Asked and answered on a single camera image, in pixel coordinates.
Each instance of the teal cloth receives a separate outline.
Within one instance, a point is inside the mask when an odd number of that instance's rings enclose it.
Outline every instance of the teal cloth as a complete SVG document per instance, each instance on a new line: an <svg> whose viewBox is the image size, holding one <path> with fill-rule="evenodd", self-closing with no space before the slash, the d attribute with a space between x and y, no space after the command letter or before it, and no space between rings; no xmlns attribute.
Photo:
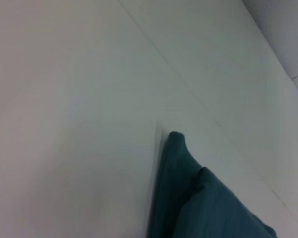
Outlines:
<svg viewBox="0 0 298 238"><path fill-rule="evenodd" d="M163 150L149 238L276 238L172 132Z"/></svg>

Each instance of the green fabric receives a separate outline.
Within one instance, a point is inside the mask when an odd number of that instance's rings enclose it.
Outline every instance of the green fabric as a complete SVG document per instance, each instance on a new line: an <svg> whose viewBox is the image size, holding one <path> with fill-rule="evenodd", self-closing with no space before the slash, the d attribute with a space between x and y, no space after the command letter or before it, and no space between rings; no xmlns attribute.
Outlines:
<svg viewBox="0 0 298 238"><path fill-rule="evenodd" d="M172 132L163 150L149 238L276 238Z"/></svg>

